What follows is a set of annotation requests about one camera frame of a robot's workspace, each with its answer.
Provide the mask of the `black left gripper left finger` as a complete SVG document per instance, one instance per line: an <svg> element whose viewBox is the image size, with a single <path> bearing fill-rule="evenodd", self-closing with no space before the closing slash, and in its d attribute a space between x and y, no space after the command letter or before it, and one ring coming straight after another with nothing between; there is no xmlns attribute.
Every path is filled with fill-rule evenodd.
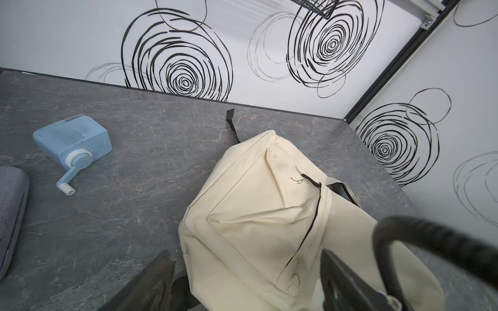
<svg viewBox="0 0 498 311"><path fill-rule="evenodd" d="M100 310L168 310L175 260L162 251Z"/></svg>

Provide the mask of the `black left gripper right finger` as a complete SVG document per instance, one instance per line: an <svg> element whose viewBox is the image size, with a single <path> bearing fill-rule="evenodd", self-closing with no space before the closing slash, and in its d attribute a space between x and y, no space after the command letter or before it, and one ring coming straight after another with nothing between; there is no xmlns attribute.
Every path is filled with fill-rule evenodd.
<svg viewBox="0 0 498 311"><path fill-rule="evenodd" d="M388 310L387 298L364 282L332 251L320 256L324 310Z"/></svg>

